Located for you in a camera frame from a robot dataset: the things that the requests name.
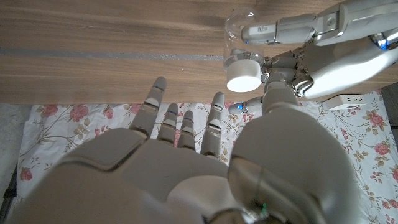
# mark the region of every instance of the white bed sheet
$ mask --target white bed sheet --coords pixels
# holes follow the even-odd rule
[[[362,223],[392,224],[398,218],[398,154],[380,91],[365,95],[367,105],[352,110],[327,110],[322,102],[302,102],[312,115],[341,143],[353,163],[361,195]],[[192,110],[195,143],[200,150],[209,103],[180,103],[182,116]],[[48,170],[66,153],[110,129],[128,127],[140,105],[35,105],[25,123],[18,161],[17,205]],[[152,134],[155,138],[167,104],[162,104]],[[221,158],[228,163],[235,139],[258,114],[223,113]]]

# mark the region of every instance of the wooden table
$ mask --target wooden table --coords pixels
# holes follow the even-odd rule
[[[164,102],[209,102],[217,91],[225,93],[226,101],[246,100],[262,95],[262,88],[233,93],[226,88],[222,60],[201,60],[223,54],[224,20],[245,6],[276,20],[320,12],[338,2],[3,0],[0,101],[138,103],[160,75],[168,81]],[[264,52],[274,56],[296,47],[266,46]],[[395,83],[397,71],[395,65],[342,93],[367,93]]]

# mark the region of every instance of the gray robotic hand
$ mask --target gray robotic hand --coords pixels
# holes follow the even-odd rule
[[[9,223],[356,223],[351,164],[334,137],[298,110],[283,77],[268,79],[263,116],[245,126],[229,167],[217,159],[222,93],[200,154],[191,111],[174,147],[174,103],[150,139],[165,87],[165,78],[155,81],[129,129],[67,154]]]

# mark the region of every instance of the power strip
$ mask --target power strip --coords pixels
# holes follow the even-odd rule
[[[326,106],[329,110],[357,108],[365,104],[363,95],[338,95],[326,100]]]

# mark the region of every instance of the clear plastic cup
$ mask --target clear plastic cup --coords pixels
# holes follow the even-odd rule
[[[224,69],[227,88],[231,91],[252,91],[261,84],[263,49],[260,45],[249,45],[241,38],[243,27],[254,22],[259,22],[259,15],[248,7],[235,10],[225,21]]]

